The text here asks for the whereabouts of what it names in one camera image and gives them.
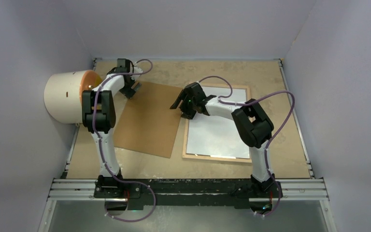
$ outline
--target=wooden table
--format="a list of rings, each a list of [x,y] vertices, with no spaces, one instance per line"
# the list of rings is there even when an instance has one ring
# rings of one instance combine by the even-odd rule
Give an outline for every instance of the wooden table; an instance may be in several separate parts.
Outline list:
[[[116,66],[116,61],[98,61],[95,71],[104,78]],[[146,70],[148,63],[139,65]],[[154,61],[153,70],[141,80],[185,87],[208,75],[219,75],[234,85],[250,87],[252,98],[285,89],[277,61]],[[221,84],[210,79],[207,83]],[[126,98],[116,94],[114,107],[119,119]],[[286,94],[273,96],[261,103],[276,127],[282,124],[290,104]],[[117,160],[125,178],[248,178],[250,164],[211,160],[183,159],[185,119],[181,119],[171,158],[162,158],[135,151],[115,148]],[[270,146],[271,163],[277,178],[310,178],[300,135],[293,117]],[[95,143],[82,125],[79,128],[67,178],[96,179],[99,158]]]

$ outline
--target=brown cardboard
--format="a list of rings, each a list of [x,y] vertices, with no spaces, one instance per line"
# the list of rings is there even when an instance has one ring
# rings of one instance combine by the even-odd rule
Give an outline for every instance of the brown cardboard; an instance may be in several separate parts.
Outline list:
[[[151,82],[128,100],[114,129],[114,146],[150,155],[170,158],[180,122],[181,111],[170,106],[181,92]]]

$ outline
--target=cylindrical container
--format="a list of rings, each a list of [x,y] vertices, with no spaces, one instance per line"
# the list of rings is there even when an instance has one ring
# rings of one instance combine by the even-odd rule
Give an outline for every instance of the cylindrical container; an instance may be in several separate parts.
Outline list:
[[[61,123],[82,123],[82,92],[100,83],[92,70],[52,75],[44,90],[47,111]]]

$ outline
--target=gray wall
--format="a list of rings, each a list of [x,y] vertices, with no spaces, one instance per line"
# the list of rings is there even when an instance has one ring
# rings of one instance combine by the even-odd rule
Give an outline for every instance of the gray wall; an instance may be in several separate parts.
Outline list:
[[[63,2],[0,0],[0,232],[37,231],[74,132],[49,116],[43,90],[90,65]]]
[[[96,57],[283,58],[315,0],[64,0]]]
[[[318,0],[285,72],[338,229],[371,231],[371,0]]]

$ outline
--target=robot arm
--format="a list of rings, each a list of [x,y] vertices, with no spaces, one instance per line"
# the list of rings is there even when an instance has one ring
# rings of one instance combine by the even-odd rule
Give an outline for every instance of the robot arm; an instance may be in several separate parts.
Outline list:
[[[120,165],[117,162],[114,153],[113,143],[113,132],[116,123],[113,97],[118,92],[121,92],[130,99],[141,86],[140,83],[136,83],[139,75],[136,75],[135,73],[142,73],[142,70],[134,65],[131,69],[130,64],[131,61],[127,59],[118,59],[117,66],[107,73],[106,79],[115,73],[133,74],[115,76],[113,79],[105,83],[100,90],[98,110],[96,112],[96,130],[100,134],[101,139],[99,139],[98,135],[94,133],[92,127],[95,95],[96,92],[99,91],[100,87],[98,86],[92,90],[85,90],[82,93],[83,125],[88,128],[89,132],[91,132],[93,140],[96,143],[97,153],[100,160],[100,175],[104,177],[111,176],[110,172],[105,167],[105,163],[107,163],[111,173],[114,175],[120,173]]]
[[[182,117],[192,119],[198,112],[207,116],[220,116],[233,120],[240,138],[249,147],[253,170],[252,178],[261,184],[263,189],[272,185],[269,172],[273,174],[271,166],[267,170],[265,163],[265,146],[271,138],[273,123],[265,111],[256,103],[250,106],[233,106],[221,104],[214,95],[206,96],[201,85],[197,82],[187,85],[180,93],[171,109],[178,107],[180,102]]]

